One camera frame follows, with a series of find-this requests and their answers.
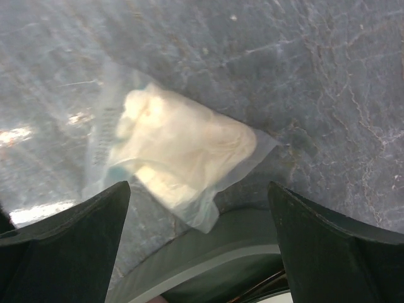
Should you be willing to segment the bag of white gloves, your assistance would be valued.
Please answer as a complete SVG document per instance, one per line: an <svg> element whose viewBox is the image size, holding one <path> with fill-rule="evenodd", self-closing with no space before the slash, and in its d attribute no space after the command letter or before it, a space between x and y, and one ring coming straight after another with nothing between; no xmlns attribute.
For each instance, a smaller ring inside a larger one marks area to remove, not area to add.
<svg viewBox="0 0 404 303"><path fill-rule="evenodd" d="M245 178L277 140L113 61L88 137L85 185L90 198L109 186L137 182L191 228L216 224L217 193Z"/></svg>

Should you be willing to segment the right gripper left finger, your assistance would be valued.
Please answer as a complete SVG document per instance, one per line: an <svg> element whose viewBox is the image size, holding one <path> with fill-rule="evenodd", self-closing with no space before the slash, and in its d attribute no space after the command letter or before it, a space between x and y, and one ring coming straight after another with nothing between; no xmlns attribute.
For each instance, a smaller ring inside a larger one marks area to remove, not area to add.
<svg viewBox="0 0 404 303"><path fill-rule="evenodd" d="M1 302L104 302L129 198L118 182L19 229L2 211Z"/></svg>

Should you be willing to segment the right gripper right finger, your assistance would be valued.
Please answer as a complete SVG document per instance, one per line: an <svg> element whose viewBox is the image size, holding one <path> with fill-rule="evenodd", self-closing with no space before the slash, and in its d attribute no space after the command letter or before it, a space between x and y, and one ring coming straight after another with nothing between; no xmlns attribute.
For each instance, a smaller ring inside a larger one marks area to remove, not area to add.
<svg viewBox="0 0 404 303"><path fill-rule="evenodd" d="M268 186L268 201L294 302L403 302L403 234L277 182Z"/></svg>

